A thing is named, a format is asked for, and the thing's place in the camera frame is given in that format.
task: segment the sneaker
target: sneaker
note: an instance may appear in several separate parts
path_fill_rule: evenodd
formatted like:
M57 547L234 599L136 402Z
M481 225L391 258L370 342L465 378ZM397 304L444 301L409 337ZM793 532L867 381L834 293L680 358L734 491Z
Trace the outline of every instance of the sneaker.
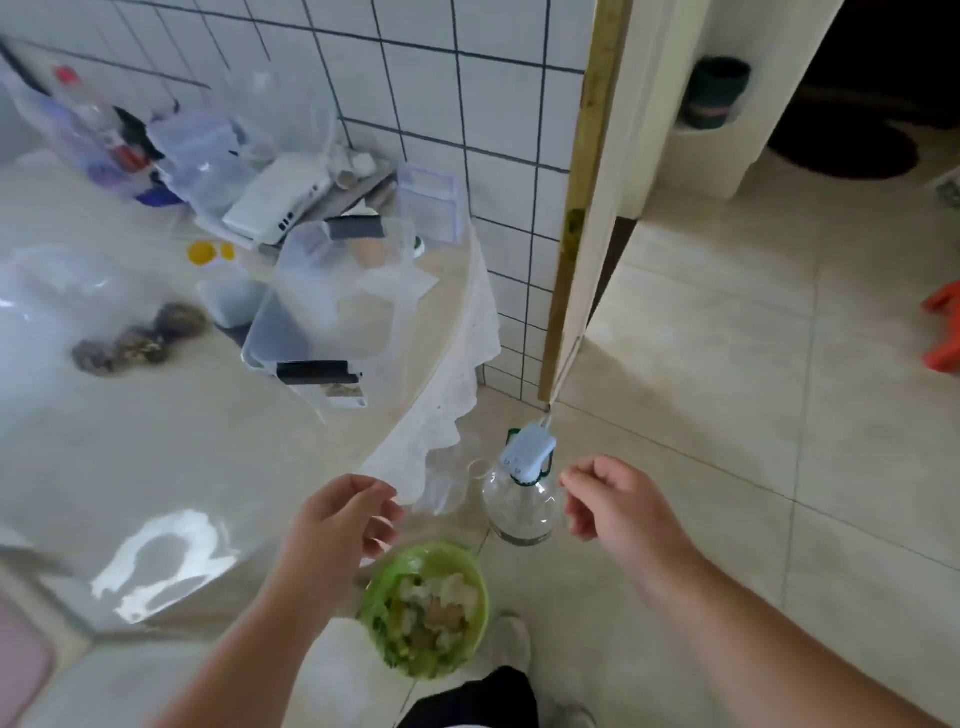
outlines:
M501 612L487 628L486 642L493 669L512 667L524 674L530 670L530 630L519 616Z
M583 706L568 705L557 711L550 728L597 728L597 723Z

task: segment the bottle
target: bottle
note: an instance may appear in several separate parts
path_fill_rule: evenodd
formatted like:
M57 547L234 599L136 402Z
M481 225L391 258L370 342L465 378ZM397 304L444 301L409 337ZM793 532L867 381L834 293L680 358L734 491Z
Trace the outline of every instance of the bottle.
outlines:
M124 172L135 173L150 166L150 160L138 149L131 147L123 137L123 122L113 106L100 99L68 65L54 68L54 76L60 82L60 91L68 100L70 108L95 134L110 156Z
M526 437L532 428L540 432ZM491 528L514 546L546 541L562 512L560 485L550 477L557 441L548 436L544 439L544 433L545 428L537 423L511 430L507 448L483 486Z

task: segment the black mat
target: black mat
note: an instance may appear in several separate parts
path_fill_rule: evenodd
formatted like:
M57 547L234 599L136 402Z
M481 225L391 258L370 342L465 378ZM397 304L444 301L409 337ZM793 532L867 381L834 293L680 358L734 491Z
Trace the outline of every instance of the black mat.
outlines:
M889 180L917 166L917 145L863 112L787 107L770 148L794 164L841 180Z

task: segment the tiled floor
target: tiled floor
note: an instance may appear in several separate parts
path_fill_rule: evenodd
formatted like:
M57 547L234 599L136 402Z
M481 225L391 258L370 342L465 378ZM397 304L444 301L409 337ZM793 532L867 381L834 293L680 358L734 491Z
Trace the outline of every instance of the tiled floor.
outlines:
M943 327L918 302L960 278L960 212L918 187L948 149L890 182L764 155L729 205L658 192L553 427L558 468L604 451L646 470L724 569L960 723L960 381L918 359ZM465 424L494 442L536 416L485 390ZM496 606L529 622L547 712L582 702L601 726L732 725L597 544L562 529L528 549L484 541L470 509L441 527L481 547ZM303 709L304 726L390 725L471 674L414 685L337 622L291 723Z

